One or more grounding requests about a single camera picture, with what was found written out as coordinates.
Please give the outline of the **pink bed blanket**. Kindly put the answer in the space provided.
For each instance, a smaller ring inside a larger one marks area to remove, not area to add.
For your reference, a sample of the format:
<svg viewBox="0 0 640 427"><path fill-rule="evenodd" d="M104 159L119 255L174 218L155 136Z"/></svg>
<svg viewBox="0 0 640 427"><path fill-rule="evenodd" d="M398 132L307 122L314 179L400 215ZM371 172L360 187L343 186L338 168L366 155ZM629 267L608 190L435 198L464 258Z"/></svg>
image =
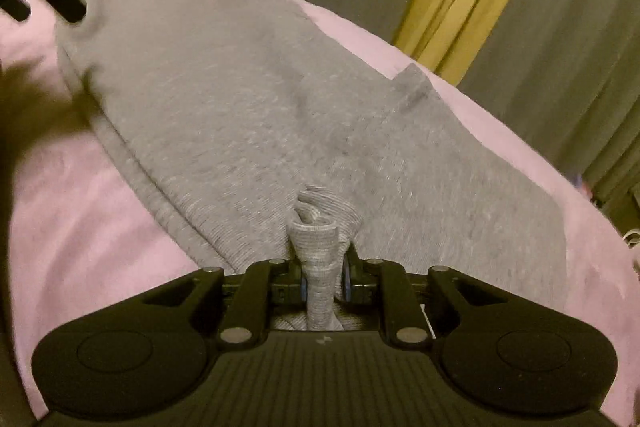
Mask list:
<svg viewBox="0 0 640 427"><path fill-rule="evenodd" d="M51 9L27 0L25 23L1 21L1 127L17 142L9 272L17 365L32 410L46 408L30 358L50 329L190 271L192 260L143 208L81 130L58 73ZM547 161L485 109L438 77L432 85L461 124L537 183L562 211L570 314L599 327L618 355L604 403L622 426L639 416L639 282L613 225Z"/></svg>

